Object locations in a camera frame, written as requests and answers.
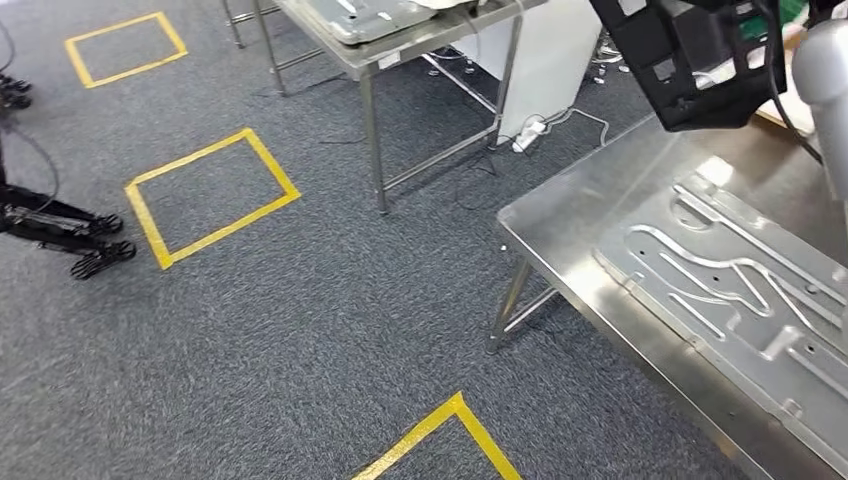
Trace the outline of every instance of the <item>floor marking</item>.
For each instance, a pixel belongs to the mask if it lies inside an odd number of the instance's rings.
[[[168,38],[171,40],[171,43],[174,44],[174,48],[176,48],[176,53],[162,60],[156,60],[155,62],[150,62],[146,65],[133,68],[132,70],[127,70],[126,72],[112,75],[111,77],[103,78],[101,80],[92,79],[91,73],[85,66],[85,62],[83,62],[79,50],[77,50],[76,43],[87,38],[96,37],[97,35],[113,32],[115,30],[119,30],[130,25],[135,25],[136,23],[146,22],[148,20],[156,20],[159,22],[159,26],[162,27],[162,30],[165,32],[165,35],[167,35]],[[117,25],[112,25],[111,27],[101,28],[100,30],[95,30],[93,32],[69,38],[65,40],[65,50],[68,51],[68,56],[71,59],[71,64],[73,64],[74,70],[77,71],[77,75],[80,77],[80,81],[82,82],[82,84],[85,85],[85,88],[94,88],[99,87],[101,85],[105,85],[107,83],[112,83],[116,80],[127,78],[130,75],[145,72],[147,70],[151,70],[161,65],[164,65],[168,62],[173,62],[174,60],[188,54],[185,43],[183,43],[180,36],[177,35],[177,32],[176,30],[174,30],[173,25],[171,25],[171,22],[168,21],[167,17],[165,17],[165,14],[163,12],[151,13],[149,15],[134,18],[132,20],[127,20],[126,22],[121,22]]]
[[[183,247],[176,252],[169,252],[168,246],[165,245],[165,240],[162,238],[161,233],[159,233],[159,228],[156,226],[156,222],[153,220],[153,216],[150,214],[150,210],[147,208],[147,204],[144,202],[144,198],[141,196],[141,192],[138,189],[139,184],[146,182],[152,178],[158,177],[164,173],[170,172],[176,168],[188,165],[189,163],[197,160],[198,158],[202,158],[206,155],[209,155],[212,152],[216,152],[223,148],[226,148],[240,140],[246,140],[247,143],[253,148],[262,162],[268,167],[268,170],[271,172],[271,175],[274,176],[274,179],[280,185],[280,188],[283,190],[283,196],[274,200],[273,202],[265,205],[264,207],[258,208],[257,210],[245,215],[244,217],[236,220],[230,225],[223,227],[221,229],[216,230],[215,232],[210,233],[209,235],[201,238],[200,240]],[[199,250],[212,245],[218,240],[226,237],[227,235],[244,228],[256,220],[268,215],[269,213],[282,208],[289,203],[293,202],[300,198],[300,192],[297,190],[297,187],[289,180],[289,177],[286,176],[283,169],[280,168],[280,165],[274,160],[274,157],[271,155],[271,152],[265,147],[259,137],[256,136],[256,133],[250,129],[245,128],[244,130],[236,133],[235,135],[225,138],[220,142],[216,142],[202,150],[199,150],[195,153],[187,157],[183,157],[179,160],[175,160],[171,163],[163,165],[159,168],[151,170],[147,173],[143,173],[136,178],[134,178],[124,189],[127,193],[127,197],[130,200],[130,204],[135,210],[135,214],[138,217],[138,221],[141,224],[141,228],[144,230],[144,234],[147,236],[147,241],[150,243],[150,248],[153,251],[153,255],[156,257],[156,260],[159,262],[159,266],[162,267],[162,270],[168,269],[174,262],[182,260],[189,255],[197,253]]]
[[[353,480],[374,480],[385,472],[389,467],[395,464],[401,457],[409,453],[413,447],[418,445],[421,440],[427,435],[433,433],[450,417],[456,415],[457,418],[465,426],[465,429],[471,434],[471,438],[477,442],[477,445],[483,450],[483,453],[489,457],[489,461],[506,480],[520,480],[521,475],[509,463],[504,453],[489,436],[489,432],[483,427],[471,409],[465,404],[462,399],[462,392],[457,392],[456,395],[443,403],[433,413],[427,415],[424,420],[418,423],[412,430],[409,431],[394,447],[389,449],[376,462],[372,463],[365,470],[358,473]]]

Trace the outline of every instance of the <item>table leg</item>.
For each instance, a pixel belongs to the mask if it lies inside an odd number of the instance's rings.
[[[506,96],[509,93],[509,84],[512,80],[512,67],[515,65],[515,55],[518,52],[518,39],[521,37],[521,26],[524,23],[524,17],[519,15],[512,19],[512,35],[509,39],[509,49],[506,54],[506,62],[504,63],[503,80],[498,87],[498,103],[495,110],[495,121],[492,124],[495,127],[495,133],[492,135],[491,146],[498,144],[498,134],[503,123],[503,111],[506,108]]]
[[[493,354],[498,351],[498,347],[506,335],[506,327],[510,324],[512,312],[518,305],[518,299],[521,297],[521,292],[524,290],[524,285],[527,284],[527,277],[529,276],[530,263],[522,258],[518,261],[518,266],[512,275],[512,282],[510,282],[509,288],[501,300],[498,316],[492,326],[492,333],[489,334],[489,341],[486,343],[487,353]]]
[[[362,94],[362,109],[365,116],[365,136],[371,152],[371,181],[377,195],[377,209],[381,215],[389,213],[386,206],[386,188],[383,182],[383,162],[380,158],[380,137],[377,132],[377,107],[374,104],[374,86],[371,75],[359,79],[359,91]]]
[[[236,27],[236,21],[233,18],[233,12],[230,10],[230,4],[227,0],[221,0],[221,6],[224,7],[224,13],[227,14],[227,25],[233,31],[233,41],[236,43],[236,46],[239,48],[244,48],[244,44],[241,42],[241,34],[238,31],[238,27]]]
[[[265,49],[268,53],[268,61],[270,62],[271,75],[274,76],[274,84],[277,86],[277,92],[280,95],[286,95],[286,89],[283,86],[283,79],[280,77],[280,71],[277,70],[277,59],[274,58],[274,47],[271,46],[271,36],[268,35],[268,25],[265,24],[265,16],[262,15],[262,9],[259,7],[259,0],[253,0],[253,15],[259,22],[259,30],[262,32],[262,40],[265,41]]]

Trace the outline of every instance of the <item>table top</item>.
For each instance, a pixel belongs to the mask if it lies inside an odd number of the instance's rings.
[[[503,208],[508,243],[649,378],[667,387],[719,448],[753,477],[841,478],[780,422],[610,277],[593,256],[600,235],[713,156],[734,167],[722,187],[848,265],[842,205],[822,168],[785,132],[667,133],[648,117]]]
[[[521,5],[529,10],[546,1],[521,0]],[[469,15],[462,8],[444,10],[426,22],[372,42],[350,46],[336,40],[325,22],[310,13],[304,0],[274,2],[354,80],[418,58],[521,13],[521,7],[515,0],[490,0],[478,8],[476,16]]]

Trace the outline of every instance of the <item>green object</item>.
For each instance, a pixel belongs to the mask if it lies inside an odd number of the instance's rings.
[[[780,0],[780,25],[792,23],[804,11],[807,2],[804,0]],[[739,24],[742,38],[751,40],[766,34],[767,25],[763,17],[757,16]]]

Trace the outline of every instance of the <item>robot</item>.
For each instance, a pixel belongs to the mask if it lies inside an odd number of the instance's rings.
[[[133,258],[136,247],[131,242],[109,240],[124,226],[117,215],[96,215],[7,182],[2,134],[16,133],[29,142],[14,127],[10,115],[32,104],[26,95],[31,88],[28,82],[0,74],[0,233],[81,256],[71,268],[71,276],[85,280]]]
[[[590,0],[666,130],[739,128],[774,100],[801,146],[824,164],[834,197],[844,202],[848,20],[832,18],[842,1],[810,0],[809,32],[793,59],[795,84],[811,107],[822,155],[779,101],[786,91],[779,0],[643,0],[627,13],[619,0]],[[702,81],[728,69],[729,78]]]

